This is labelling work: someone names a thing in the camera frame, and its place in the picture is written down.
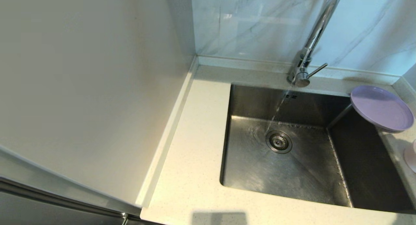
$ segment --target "sink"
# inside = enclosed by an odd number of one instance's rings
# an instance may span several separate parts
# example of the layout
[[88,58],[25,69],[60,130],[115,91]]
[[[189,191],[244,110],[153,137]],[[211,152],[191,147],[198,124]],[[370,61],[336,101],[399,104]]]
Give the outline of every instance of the sink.
[[226,187],[416,213],[376,127],[348,97],[232,85],[224,143]]

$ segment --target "marble backsplash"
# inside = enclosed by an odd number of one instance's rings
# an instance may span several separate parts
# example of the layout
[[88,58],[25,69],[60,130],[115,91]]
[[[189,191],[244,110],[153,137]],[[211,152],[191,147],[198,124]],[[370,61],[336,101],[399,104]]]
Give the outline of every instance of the marble backsplash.
[[[293,62],[325,0],[192,0],[196,52]],[[403,75],[416,61],[414,0],[341,0],[311,65]]]

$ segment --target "white wall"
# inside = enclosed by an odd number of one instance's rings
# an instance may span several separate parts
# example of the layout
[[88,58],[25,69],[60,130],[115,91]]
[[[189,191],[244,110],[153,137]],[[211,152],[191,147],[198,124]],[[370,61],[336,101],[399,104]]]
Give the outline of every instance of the white wall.
[[416,63],[403,76],[416,91]]
[[0,145],[134,203],[195,48],[191,0],[0,0]]
[[[324,0],[192,0],[201,55],[293,62]],[[341,0],[312,65],[403,75],[416,60],[414,0]]]

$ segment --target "drain strainer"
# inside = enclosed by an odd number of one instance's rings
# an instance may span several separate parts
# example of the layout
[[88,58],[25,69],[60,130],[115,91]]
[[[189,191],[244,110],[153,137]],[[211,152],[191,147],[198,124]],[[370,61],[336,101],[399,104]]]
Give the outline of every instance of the drain strainer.
[[292,140],[282,131],[271,131],[266,135],[269,148],[277,153],[287,153],[292,149]]

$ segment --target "faucet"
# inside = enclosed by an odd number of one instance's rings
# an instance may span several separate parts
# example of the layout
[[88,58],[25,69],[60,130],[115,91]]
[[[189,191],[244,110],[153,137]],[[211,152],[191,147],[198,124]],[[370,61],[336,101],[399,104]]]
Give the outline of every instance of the faucet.
[[324,63],[312,73],[308,74],[307,72],[307,67],[312,60],[312,52],[318,44],[318,41],[321,38],[325,28],[327,27],[327,24],[331,19],[331,16],[334,13],[338,3],[339,0],[327,0],[324,10],[322,11],[321,15],[315,23],[311,34],[309,35],[308,41],[306,42],[303,49],[300,50],[300,60],[297,64],[297,67],[292,68],[289,76],[287,77],[287,81],[289,83],[297,87],[306,87],[310,84],[309,78],[311,76],[315,75],[318,71],[328,66],[328,63]]

